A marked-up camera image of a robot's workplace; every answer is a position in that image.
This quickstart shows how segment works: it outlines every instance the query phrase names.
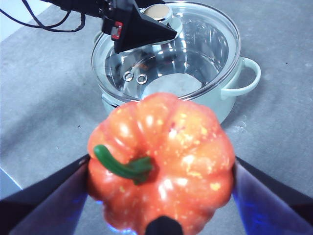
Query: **wire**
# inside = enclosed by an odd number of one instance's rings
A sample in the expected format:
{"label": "wire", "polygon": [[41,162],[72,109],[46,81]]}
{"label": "wire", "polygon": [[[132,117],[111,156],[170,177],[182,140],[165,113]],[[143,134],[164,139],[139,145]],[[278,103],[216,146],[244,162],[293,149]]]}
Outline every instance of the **wire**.
{"label": "wire", "polygon": [[[21,22],[21,21],[15,19],[15,18],[13,18],[12,16],[10,16],[8,13],[6,13],[5,11],[3,11],[2,9],[0,9],[0,12],[1,12],[2,14],[4,14],[7,18],[9,18],[9,19],[15,21],[16,23],[19,23],[19,24],[22,24],[22,25],[24,25],[24,26],[31,27],[31,28],[41,28],[39,25],[32,25],[32,24],[28,24],[28,23]],[[55,27],[60,26],[61,24],[63,24],[63,23],[67,20],[69,14],[70,14],[70,12],[67,12],[67,14],[64,16],[64,18],[63,18],[60,22],[58,22],[58,23],[56,23],[56,24],[53,24],[53,25],[48,25],[47,27],[48,27],[48,28],[55,28]]]}
{"label": "wire", "polygon": [[7,14],[5,11],[3,11],[2,9],[0,9],[0,12],[2,14],[4,14],[6,17],[8,17],[9,19],[19,23],[19,24],[22,24],[24,26],[27,26],[27,27],[31,27],[31,28],[41,28],[41,29],[44,29],[44,30],[47,30],[47,31],[50,31],[50,32],[63,32],[63,33],[73,33],[73,32],[77,32],[79,30],[81,30],[82,28],[84,28],[85,26],[85,21],[86,21],[86,16],[85,14],[81,13],[81,17],[80,17],[80,25],[76,28],[76,29],[73,29],[73,30],[60,30],[60,29],[54,29],[55,27],[58,27],[60,26],[61,24],[63,24],[69,17],[69,14],[70,14],[70,11],[67,12],[67,14],[64,16],[64,18],[56,23],[56,24],[53,24],[53,25],[43,25],[40,20],[35,16],[34,12],[32,11],[32,9],[30,8],[27,0],[22,0],[23,4],[25,5],[25,7],[27,8],[28,12],[30,13],[30,15],[32,16],[32,18],[34,19],[34,21],[38,24],[38,25],[33,25],[33,24],[28,24],[28,23],[24,23],[24,22],[21,22],[15,18],[13,18],[12,16],[10,16],[9,14]]}
{"label": "wire", "polygon": [[44,30],[51,31],[51,32],[73,33],[73,32],[77,32],[77,31],[81,30],[85,26],[86,16],[85,16],[85,14],[81,13],[81,17],[80,17],[81,24],[74,30],[59,30],[59,29],[49,28],[49,27],[43,25],[40,22],[40,20],[35,16],[33,11],[31,10],[27,0],[22,0],[22,2],[24,3],[24,5],[27,8],[27,10],[30,13],[30,15],[33,17],[34,21]]}

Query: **pepper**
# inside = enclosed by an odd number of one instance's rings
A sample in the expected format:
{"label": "pepper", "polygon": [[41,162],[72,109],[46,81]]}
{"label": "pepper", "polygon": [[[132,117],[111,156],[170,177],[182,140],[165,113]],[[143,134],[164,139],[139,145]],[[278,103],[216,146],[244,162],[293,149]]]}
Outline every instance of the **pepper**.
{"label": "pepper", "polygon": [[160,216],[200,232],[230,199],[233,147],[215,114],[156,93],[114,109],[88,142],[89,194],[106,221],[143,235]]}

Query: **gray table surface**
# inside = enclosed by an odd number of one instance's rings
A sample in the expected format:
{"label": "gray table surface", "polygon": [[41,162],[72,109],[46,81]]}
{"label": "gray table surface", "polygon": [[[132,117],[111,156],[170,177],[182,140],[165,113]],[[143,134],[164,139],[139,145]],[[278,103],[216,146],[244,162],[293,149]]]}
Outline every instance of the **gray table surface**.
{"label": "gray table surface", "polygon": [[[203,0],[241,33],[241,55],[261,67],[258,87],[239,97],[222,124],[236,154],[313,197],[313,2]],[[47,24],[64,15],[50,7]],[[66,28],[75,28],[73,13]],[[101,20],[74,34],[23,27],[1,43],[1,167],[27,187],[83,156],[105,113],[90,66]],[[245,71],[248,82],[253,73]],[[76,234],[113,234],[88,198]],[[233,199],[201,235],[245,234]]]}

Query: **plastic pepper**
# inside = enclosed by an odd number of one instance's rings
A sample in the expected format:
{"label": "plastic pepper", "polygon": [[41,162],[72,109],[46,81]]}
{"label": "plastic pepper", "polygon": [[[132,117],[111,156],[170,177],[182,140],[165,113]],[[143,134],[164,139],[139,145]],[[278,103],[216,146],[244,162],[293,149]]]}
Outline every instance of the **plastic pepper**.
{"label": "plastic pepper", "polygon": [[143,235],[165,215],[201,231],[230,198],[232,145],[214,113],[156,93],[114,109],[90,136],[89,194],[116,229]]}

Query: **pot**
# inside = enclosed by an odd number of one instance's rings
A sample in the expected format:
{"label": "pot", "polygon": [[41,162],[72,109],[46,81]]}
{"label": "pot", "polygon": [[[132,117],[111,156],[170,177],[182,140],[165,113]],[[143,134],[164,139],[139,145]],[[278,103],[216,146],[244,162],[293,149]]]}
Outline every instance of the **pot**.
{"label": "pot", "polygon": [[[107,112],[155,92],[171,92],[180,99],[210,107],[222,122],[239,95],[259,83],[261,69],[240,56],[236,25],[221,11],[192,2],[166,3],[179,35],[161,45],[146,45],[116,54],[110,35],[96,36],[92,68]],[[255,71],[251,84],[237,88],[244,68]]]}

